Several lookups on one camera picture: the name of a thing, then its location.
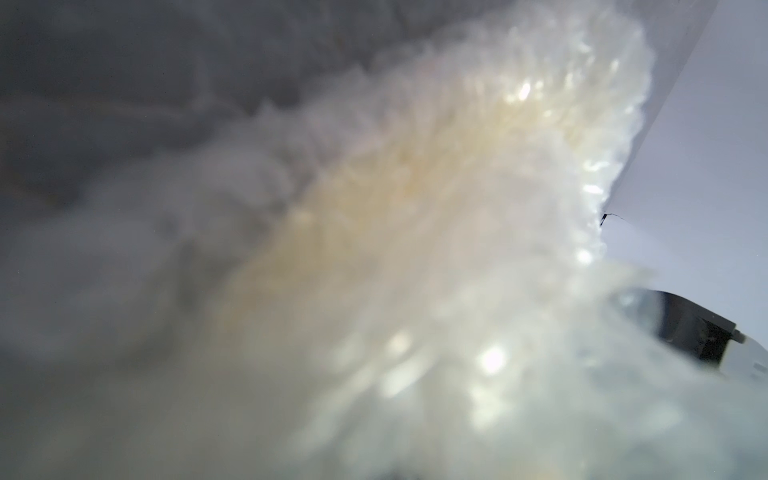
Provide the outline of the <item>bubble wrap sheet pile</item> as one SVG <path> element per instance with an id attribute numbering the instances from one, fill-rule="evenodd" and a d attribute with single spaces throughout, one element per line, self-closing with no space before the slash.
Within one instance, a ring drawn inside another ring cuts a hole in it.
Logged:
<path id="1" fill-rule="evenodd" d="M 19 184 L 2 477 L 765 478 L 766 387 L 603 254 L 653 60 L 620 2 L 513 1 Z"/>

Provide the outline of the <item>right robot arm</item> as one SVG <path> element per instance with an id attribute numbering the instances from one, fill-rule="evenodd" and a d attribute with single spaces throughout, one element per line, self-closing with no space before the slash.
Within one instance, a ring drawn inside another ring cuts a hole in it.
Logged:
<path id="1" fill-rule="evenodd" d="M 669 292 L 634 289 L 619 297 L 621 307 L 667 346 L 723 375 L 767 382 L 767 349 L 736 323 Z"/>

